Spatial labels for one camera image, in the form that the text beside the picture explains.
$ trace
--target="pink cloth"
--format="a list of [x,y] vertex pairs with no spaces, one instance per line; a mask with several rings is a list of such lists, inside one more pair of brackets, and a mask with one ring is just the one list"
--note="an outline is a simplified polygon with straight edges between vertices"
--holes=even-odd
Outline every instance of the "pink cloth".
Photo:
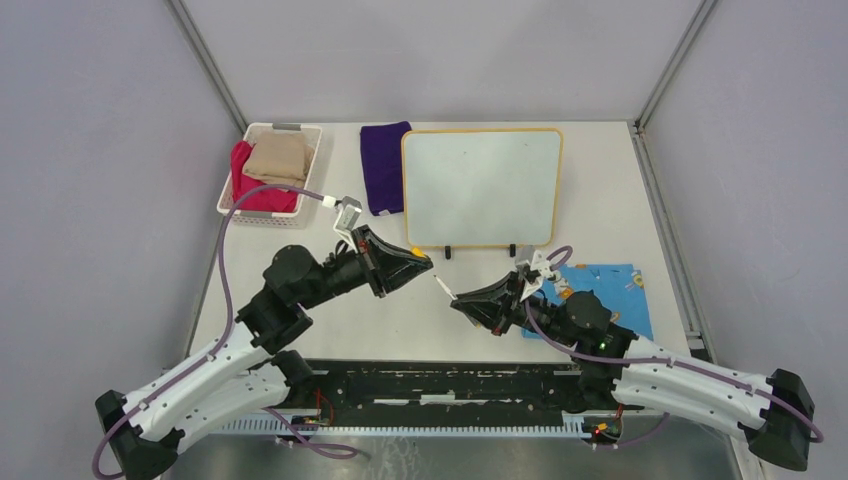
[[[245,141],[237,143],[230,153],[230,174],[233,182],[233,202],[250,190],[265,185],[259,180],[254,180],[241,173],[253,147]],[[286,192],[276,188],[269,188],[253,194],[239,207],[242,210],[255,210],[258,212],[283,212],[291,213],[297,206],[297,193]]]

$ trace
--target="wire basket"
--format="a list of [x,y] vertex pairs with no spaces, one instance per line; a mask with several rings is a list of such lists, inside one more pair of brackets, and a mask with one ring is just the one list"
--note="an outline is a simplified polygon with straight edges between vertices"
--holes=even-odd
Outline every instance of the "wire basket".
[[[251,146],[256,144],[256,139],[260,134],[265,132],[274,132],[280,135],[289,135],[292,133],[302,133],[306,139],[306,144],[312,147],[312,164],[309,172],[306,174],[306,182],[303,188],[309,190],[312,188],[311,182],[313,172],[315,172],[315,162],[318,161],[318,147],[321,145],[321,127],[318,125],[299,125],[291,123],[251,123],[247,127],[243,140]],[[221,196],[218,197],[218,213],[226,215],[233,206],[233,178],[232,173],[227,174],[227,183],[224,184],[224,189],[221,190]],[[290,213],[283,212],[257,212],[254,210],[236,210],[233,214],[232,221],[235,223],[246,225],[265,225],[269,227],[282,228],[303,228],[306,226],[318,202],[304,198],[303,195],[297,196],[297,204],[294,211]]]

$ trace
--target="table surface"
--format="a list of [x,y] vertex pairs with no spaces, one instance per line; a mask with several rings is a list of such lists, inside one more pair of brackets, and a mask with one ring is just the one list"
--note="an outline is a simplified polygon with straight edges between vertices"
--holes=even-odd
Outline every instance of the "table surface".
[[[366,201],[359,157],[365,124],[322,124],[313,190]],[[636,154],[625,122],[413,123],[415,129],[556,127],[565,136],[553,242],[574,247],[569,263],[632,263],[642,270],[654,340],[688,354],[680,312],[651,216]],[[333,250],[335,214],[318,208],[303,230],[231,225],[224,261],[236,309],[262,287],[262,271],[280,248],[301,244],[318,261]],[[407,246],[403,215],[373,217],[368,224],[384,240]],[[452,260],[429,250],[432,273],[454,292],[478,289],[513,269],[506,249],[460,249]],[[291,344],[304,358],[459,362],[563,362],[563,354],[520,329],[495,337],[451,310],[432,275],[424,274],[383,299],[359,288],[309,311],[315,324]],[[224,327],[225,303],[217,265],[191,343],[191,352]]]

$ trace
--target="gray wall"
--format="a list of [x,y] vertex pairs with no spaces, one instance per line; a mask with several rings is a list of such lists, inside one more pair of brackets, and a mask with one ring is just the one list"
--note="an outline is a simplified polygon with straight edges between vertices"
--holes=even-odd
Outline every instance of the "gray wall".
[[161,1],[4,2],[0,71],[0,478],[89,479],[94,399],[181,357],[238,134]]
[[632,119],[699,0],[186,0],[252,121]]
[[648,125],[718,359],[801,374],[845,478],[848,3],[721,2]]

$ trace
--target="red wire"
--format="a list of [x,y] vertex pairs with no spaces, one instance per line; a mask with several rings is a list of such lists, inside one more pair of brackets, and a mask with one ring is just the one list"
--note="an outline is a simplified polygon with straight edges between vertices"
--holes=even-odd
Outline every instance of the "red wire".
[[333,404],[332,404],[332,402],[330,402],[330,399],[325,397],[324,395],[322,395],[321,389],[319,388],[319,389],[315,390],[315,409],[316,410],[321,410],[321,401],[322,400],[327,402],[327,405],[330,407],[330,421],[329,421],[329,423],[327,423],[327,426],[329,427],[330,425],[333,424],[333,420],[335,420],[335,418],[336,418],[336,411],[333,408]]

